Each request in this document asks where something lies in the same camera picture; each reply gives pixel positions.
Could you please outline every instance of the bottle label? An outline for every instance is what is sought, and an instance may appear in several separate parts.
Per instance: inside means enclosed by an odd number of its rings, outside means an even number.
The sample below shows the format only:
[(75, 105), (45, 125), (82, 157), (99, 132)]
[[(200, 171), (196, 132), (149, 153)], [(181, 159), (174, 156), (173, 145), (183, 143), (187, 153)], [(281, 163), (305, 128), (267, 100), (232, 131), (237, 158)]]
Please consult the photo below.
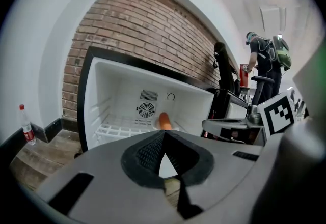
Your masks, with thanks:
[(22, 127), (22, 130), (24, 132), (24, 135), (25, 135), (25, 138), (26, 140), (29, 142), (29, 141), (32, 141), (34, 139), (34, 133), (33, 133), (33, 130), (31, 128), (31, 125), (26, 125), (26, 126), (23, 126)]

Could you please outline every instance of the white wall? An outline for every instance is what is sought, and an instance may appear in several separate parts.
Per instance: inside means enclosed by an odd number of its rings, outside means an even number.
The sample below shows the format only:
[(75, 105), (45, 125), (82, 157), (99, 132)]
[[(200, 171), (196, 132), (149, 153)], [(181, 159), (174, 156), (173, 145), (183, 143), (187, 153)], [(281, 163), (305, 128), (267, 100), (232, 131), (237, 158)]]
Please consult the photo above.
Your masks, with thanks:
[[(225, 41), (232, 60), (243, 60), (235, 23), (221, 0), (178, 0)], [(18, 105), (41, 127), (60, 117), (65, 59), (71, 39), (94, 0), (16, 0), (2, 28), (0, 45), (0, 136), (20, 126)]]

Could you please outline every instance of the wooden floor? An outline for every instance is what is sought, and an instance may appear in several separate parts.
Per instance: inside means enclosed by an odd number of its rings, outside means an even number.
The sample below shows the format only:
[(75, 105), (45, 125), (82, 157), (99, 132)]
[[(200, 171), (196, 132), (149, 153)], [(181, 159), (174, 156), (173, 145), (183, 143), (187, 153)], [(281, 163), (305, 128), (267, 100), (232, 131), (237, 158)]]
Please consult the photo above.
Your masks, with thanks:
[(26, 144), (10, 164), (10, 169), (19, 183), (36, 190), (51, 174), (81, 153), (79, 135), (61, 130), (47, 144), (37, 139), (35, 145)]

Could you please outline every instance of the refrigerator fan vent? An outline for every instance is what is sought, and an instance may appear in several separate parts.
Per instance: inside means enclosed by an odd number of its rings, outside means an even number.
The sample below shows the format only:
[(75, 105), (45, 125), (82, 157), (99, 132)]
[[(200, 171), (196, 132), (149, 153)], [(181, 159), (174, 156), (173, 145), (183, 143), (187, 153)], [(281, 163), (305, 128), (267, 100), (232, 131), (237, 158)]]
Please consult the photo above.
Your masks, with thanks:
[(158, 93), (156, 92), (149, 91), (149, 90), (142, 90), (141, 99), (143, 100), (156, 102), (157, 97), (158, 97)]
[(151, 103), (142, 103), (138, 107), (138, 113), (141, 117), (149, 118), (155, 113), (154, 105), (152, 105)]

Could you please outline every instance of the black pants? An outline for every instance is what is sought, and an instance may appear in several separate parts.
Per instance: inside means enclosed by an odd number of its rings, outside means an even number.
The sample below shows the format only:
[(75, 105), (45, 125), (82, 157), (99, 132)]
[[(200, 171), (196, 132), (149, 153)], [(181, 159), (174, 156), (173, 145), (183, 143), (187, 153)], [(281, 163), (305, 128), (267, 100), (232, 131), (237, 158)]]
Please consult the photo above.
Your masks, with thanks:
[(274, 80), (274, 84), (271, 83), (265, 83), (263, 90), (261, 92), (258, 104), (261, 104), (263, 102), (266, 102), (270, 98), (278, 95), (279, 90), (280, 90), (280, 85), (281, 85), (281, 79), (282, 79), (282, 74), (279, 72), (268, 72), (268, 73), (260, 73), (258, 71), (258, 76), (264, 76), (268, 77), (270, 79)]

